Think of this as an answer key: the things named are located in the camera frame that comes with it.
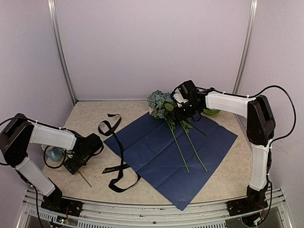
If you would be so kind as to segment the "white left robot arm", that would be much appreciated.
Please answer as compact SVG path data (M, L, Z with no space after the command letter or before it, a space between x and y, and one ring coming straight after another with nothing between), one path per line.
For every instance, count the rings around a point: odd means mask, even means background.
M0 151L5 165L12 167L43 196L48 197L47 202L54 210L62 211L67 206L65 198L59 195L61 191L58 187L31 159L29 149L38 152L42 159L46 156L42 146L68 152L69 155L63 157L62 166L74 175L102 151L104 145L101 138L95 133L82 136L67 128L29 119L21 113L0 124L4 127L0 132Z

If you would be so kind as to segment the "fake flower bunch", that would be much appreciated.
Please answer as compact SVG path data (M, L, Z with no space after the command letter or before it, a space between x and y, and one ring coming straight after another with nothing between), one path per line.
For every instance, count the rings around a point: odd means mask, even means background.
M198 159L198 161L200 162L200 164L202 165L202 167L204 168L204 170L206 172L208 172L206 166L204 165L204 163L202 162L200 156L198 155L198 152L197 150L195 149L194 147L194 144L189 136L189 131L190 129L195 129L197 130L198 132L200 132L202 135L204 135L205 137L209 138L209 136L207 134L205 134L203 131L201 131L200 129L198 129L197 127L195 127L191 121L190 121L190 118L186 118L185 120L178 120L177 117L174 115L174 111L173 109L175 107L178 107L177 105L177 102L175 102L172 98L171 98L171 94L170 93L163 93L162 91L160 90L156 90L154 92L152 92L148 98L147 98L147 102L148 102L148 106L149 106L149 114L154 118L154 119L157 119L157 120L160 120L160 119L163 119L166 121L171 133L172 133L172 136L174 138L174 141L177 145L177 148L179 150L179 153L181 155L181 158L183 160L183 163L186 167L186 170L187 170L187 173L189 173L189 168L187 166L187 163L186 163L186 160L183 156L183 153L181 151L181 148L178 144L178 141L177 141L177 136L175 135L174 133L174 130L176 129L177 125L180 125L192 148L193 148L193 151Z

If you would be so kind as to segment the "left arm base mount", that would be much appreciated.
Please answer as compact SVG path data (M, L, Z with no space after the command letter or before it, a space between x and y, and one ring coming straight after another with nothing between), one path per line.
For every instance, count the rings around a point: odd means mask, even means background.
M83 207L83 202L67 199L63 197L62 191L58 188L48 196L43 196L41 208L68 216L79 217Z

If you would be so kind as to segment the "blue wrapping paper sheet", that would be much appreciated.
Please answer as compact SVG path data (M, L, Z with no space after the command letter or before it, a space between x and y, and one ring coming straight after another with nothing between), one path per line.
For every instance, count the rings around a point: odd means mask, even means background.
M202 117L194 125L209 136L190 129L189 136L206 166L204 170L181 126L174 130L189 168L187 173L172 133L164 120L149 113L142 115L105 140L107 147L120 155L117 141L122 143L124 161L160 194L184 210L203 188L237 139L237 135L215 121Z

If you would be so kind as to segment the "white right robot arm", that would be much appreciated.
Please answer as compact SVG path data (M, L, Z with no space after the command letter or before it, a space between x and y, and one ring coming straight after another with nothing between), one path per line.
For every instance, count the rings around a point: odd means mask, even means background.
M195 89L193 92L177 89L172 92L171 97L178 105L174 111L180 120L203 109L220 110L246 118L247 139L252 151L249 187L261 191L268 184L272 163L270 144L276 125L268 99L264 95L250 98L219 93L212 89Z

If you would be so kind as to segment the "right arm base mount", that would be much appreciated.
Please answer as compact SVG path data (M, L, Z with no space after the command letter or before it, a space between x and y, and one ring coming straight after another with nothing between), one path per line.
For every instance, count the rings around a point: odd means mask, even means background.
M230 200L227 202L227 208L230 216L249 213L268 207L265 193L268 184L261 190L254 190L250 186L247 187L247 195L244 198Z

